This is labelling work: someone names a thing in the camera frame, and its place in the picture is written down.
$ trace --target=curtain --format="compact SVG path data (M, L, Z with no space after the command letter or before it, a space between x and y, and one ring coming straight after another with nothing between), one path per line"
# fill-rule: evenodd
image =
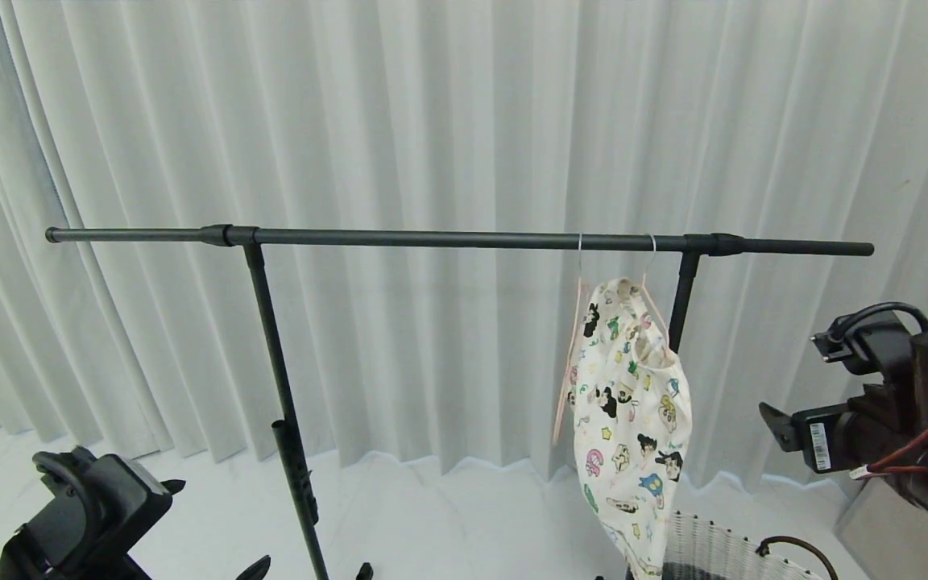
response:
M563 231L873 242L701 261L686 473L806 481L759 400L858 388L807 337L928 312L928 3L0 2L0 426L274 451L242 253L44 228ZM549 477L575 280L678 256L266 246L307 451Z

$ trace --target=white marble floor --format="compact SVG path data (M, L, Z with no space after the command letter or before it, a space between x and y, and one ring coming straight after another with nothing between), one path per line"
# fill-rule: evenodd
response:
M42 444L33 433L10 437L0 430L0 551L51 498L31 455L69 448L69 441ZM108 450L94 445L93 452ZM168 452L143 464L161 480L188 480L170 512L132 550L155 579L233 580L263 554L273 558L269 578L313 577L276 456L261 463L243 453L217 465L205 453ZM310 466L321 512L317 532L333 579L353 578L364 561L378 580L624 576L622 558L571 470L545 482L525 463L501 470L465 462L439 476L434 459L399 465L379 454L339 470L334 453ZM702 491L682 488L678 507L752 540L803 537L829 555L842 580L864 580L831 532L846 502L835 485L768 481L748 495L716 478ZM776 552L821 569L797 548Z

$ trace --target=barcode sticker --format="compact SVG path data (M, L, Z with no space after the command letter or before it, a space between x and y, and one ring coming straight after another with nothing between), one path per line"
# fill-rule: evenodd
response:
M815 469L824 471L832 467L829 462L829 441L824 423L811 423L811 447L814 447Z

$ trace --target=horizontal metal rod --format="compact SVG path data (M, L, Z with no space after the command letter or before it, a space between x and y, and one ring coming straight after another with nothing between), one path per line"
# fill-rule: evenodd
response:
M498 247L498 249L615 252L692 252L708 256L815 254L870 256L871 243L818 242L809 239L754 239L732 234L614 235L523 234L523 232L270 229L218 224L184 229L48 228L49 242L206 242L217 246L281 243L303 246Z

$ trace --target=brown basket handle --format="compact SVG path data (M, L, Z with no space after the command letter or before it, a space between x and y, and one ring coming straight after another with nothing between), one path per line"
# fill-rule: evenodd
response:
M829 558L826 557L826 554L822 554L822 550L815 548L813 545L800 539L800 537L792 537L792 536L765 537L765 539L761 541L761 544L759 544L758 550L755 550L755 552L759 555L759 557L767 557L767 555L769 555L770 544L793 544L794 546L799 546L799 547L804 548L807 551L810 551L812 554L814 554L814 557L820 559L820 561L822 562L822 566L826 567L826 572L829 573L829 578L831 580L839 580L839 578L836 577L836 569L833 569L833 565L831 564L831 562L829 562Z

